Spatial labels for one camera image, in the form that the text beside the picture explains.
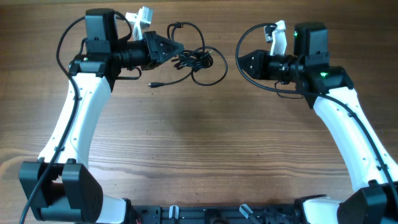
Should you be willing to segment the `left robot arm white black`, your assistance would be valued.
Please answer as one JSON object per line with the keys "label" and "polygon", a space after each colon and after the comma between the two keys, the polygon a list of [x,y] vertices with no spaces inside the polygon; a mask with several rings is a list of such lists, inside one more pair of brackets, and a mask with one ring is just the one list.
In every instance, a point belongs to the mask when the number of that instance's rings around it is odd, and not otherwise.
{"label": "left robot arm white black", "polygon": [[152,9],[121,14],[108,8],[87,10],[86,37],[70,65],[60,117],[35,162],[23,162],[19,180],[28,212],[40,221],[142,223],[130,200],[114,198],[88,170],[91,141],[104,105],[121,70],[152,70],[183,51],[183,45],[149,30]]}

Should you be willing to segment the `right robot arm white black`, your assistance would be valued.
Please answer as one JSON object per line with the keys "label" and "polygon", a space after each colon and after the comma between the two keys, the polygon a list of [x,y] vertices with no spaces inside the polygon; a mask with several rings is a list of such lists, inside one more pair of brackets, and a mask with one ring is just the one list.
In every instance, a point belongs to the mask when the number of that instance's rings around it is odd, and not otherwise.
{"label": "right robot arm white black", "polygon": [[396,223],[397,163],[363,113],[346,70],[330,65],[326,26],[296,24],[291,55],[285,53],[283,21],[261,27],[271,49],[236,54],[240,74],[258,88],[265,80],[295,84],[294,90],[273,86],[271,91],[281,98],[304,99],[316,112],[339,149],[353,188],[342,202],[326,195],[298,198],[292,205],[292,223]]}

